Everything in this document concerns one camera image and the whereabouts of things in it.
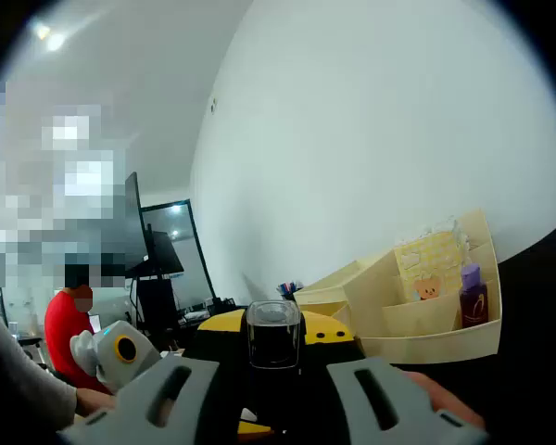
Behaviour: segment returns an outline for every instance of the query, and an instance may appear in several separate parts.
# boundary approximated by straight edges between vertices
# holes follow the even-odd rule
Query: gray sleeve
[[[55,429],[70,425],[76,410],[76,388],[50,375],[25,355],[0,320],[0,368],[16,393]]]

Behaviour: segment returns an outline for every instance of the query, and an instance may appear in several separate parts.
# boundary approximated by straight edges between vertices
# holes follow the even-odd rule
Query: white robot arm
[[[70,351],[86,374],[114,394],[160,360],[148,338],[123,321],[94,335],[82,331],[70,339]]]

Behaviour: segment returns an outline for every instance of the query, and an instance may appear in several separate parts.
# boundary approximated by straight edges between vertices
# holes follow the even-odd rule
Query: purple bottle
[[[461,269],[463,287],[460,292],[461,327],[488,321],[488,289],[480,278],[480,266],[468,264]]]

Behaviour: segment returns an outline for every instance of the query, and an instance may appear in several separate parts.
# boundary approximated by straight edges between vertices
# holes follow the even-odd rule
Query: white wall
[[[45,310],[54,296],[53,289],[43,286],[3,287],[2,294],[8,321],[17,322],[21,334],[41,335]]]
[[[224,297],[477,207],[499,261],[556,227],[556,94],[484,2],[256,1],[212,96],[191,193]]]

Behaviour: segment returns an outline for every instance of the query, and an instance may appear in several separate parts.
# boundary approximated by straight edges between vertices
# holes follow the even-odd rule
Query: pixelated area
[[[0,83],[0,287],[63,287],[67,265],[124,286],[123,143],[101,106],[33,107],[54,91]]]

